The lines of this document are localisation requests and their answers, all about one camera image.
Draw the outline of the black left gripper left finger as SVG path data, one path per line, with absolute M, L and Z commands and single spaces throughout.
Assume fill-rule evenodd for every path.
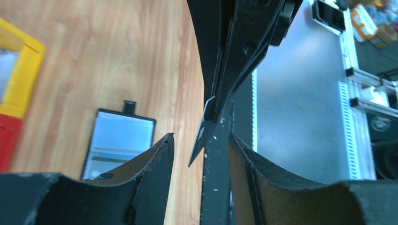
M 3 225 L 161 225 L 174 161 L 174 135 L 95 179 L 61 173 L 2 173 Z

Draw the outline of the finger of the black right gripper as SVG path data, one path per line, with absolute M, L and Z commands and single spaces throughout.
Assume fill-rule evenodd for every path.
M 282 7 L 282 0 L 235 1 L 213 100 L 214 123 L 218 121 L 235 85 L 253 61 Z
M 198 44 L 204 82 L 204 99 L 214 95 L 226 47 L 234 0 L 188 0 Z

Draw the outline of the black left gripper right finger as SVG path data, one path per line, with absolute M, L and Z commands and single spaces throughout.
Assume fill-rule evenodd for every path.
M 239 225 L 395 225 L 395 180 L 324 185 L 295 175 L 229 136 L 231 190 Z

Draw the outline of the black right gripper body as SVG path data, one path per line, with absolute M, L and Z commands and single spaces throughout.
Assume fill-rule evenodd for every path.
M 279 46 L 286 37 L 290 25 L 296 16 L 303 0 L 283 0 L 283 7 L 279 13 L 277 22 L 275 23 L 274 33 L 270 41 L 270 45 Z

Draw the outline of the black card holder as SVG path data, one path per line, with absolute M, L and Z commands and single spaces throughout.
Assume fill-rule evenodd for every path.
M 148 150 L 153 143 L 156 120 L 135 114 L 137 103 L 124 101 L 122 111 L 100 108 L 81 172 L 93 180 Z

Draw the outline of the black credit cards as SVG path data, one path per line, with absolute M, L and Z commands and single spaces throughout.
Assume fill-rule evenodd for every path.
M 195 139 L 194 146 L 192 148 L 191 157 L 188 163 L 188 167 L 192 165 L 196 157 L 205 147 L 207 141 L 209 140 L 210 135 L 214 131 L 215 123 L 211 121 L 212 118 L 212 104 L 214 102 L 215 96 L 210 97 L 204 105 L 204 110 L 200 122 L 200 126 L 198 128 L 197 136 Z

